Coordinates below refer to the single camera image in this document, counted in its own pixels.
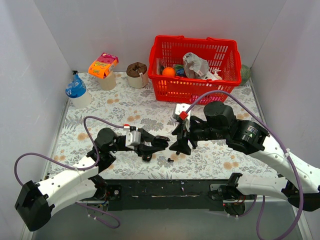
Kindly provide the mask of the black taped earbud charging case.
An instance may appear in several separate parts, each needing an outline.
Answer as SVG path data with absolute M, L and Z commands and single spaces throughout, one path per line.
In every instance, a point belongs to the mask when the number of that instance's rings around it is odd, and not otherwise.
M 145 162 L 149 162 L 153 157 L 153 154 L 149 154 L 149 155 L 143 155 L 142 156 L 142 160 Z

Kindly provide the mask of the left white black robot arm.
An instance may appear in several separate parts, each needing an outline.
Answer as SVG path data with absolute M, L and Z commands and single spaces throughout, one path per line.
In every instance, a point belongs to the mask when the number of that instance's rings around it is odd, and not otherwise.
M 115 153 L 133 151 L 149 161 L 154 153 L 165 150 L 169 141 L 142 128 L 129 127 L 125 135 L 103 128 L 93 149 L 76 164 L 41 182 L 23 183 L 14 208 L 29 231 L 39 230 L 63 208 L 84 199 L 101 200 L 111 193 L 99 174 L 115 161 Z

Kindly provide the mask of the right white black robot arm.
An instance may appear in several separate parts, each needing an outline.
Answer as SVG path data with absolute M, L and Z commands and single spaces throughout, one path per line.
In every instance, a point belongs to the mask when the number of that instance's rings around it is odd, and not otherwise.
M 188 108 L 185 103 L 174 108 L 172 116 L 178 126 L 172 132 L 177 138 L 169 148 L 171 151 L 190 155 L 199 141 L 225 140 L 229 148 L 255 158 L 277 172 L 275 178 L 233 173 L 226 184 L 212 190 L 214 199 L 263 195 L 287 200 L 297 208 L 302 198 L 304 211 L 320 208 L 320 170 L 288 150 L 282 150 L 264 127 L 254 121 L 237 119 L 233 109 L 221 101 L 213 101 L 204 107 L 205 120 L 186 112 Z

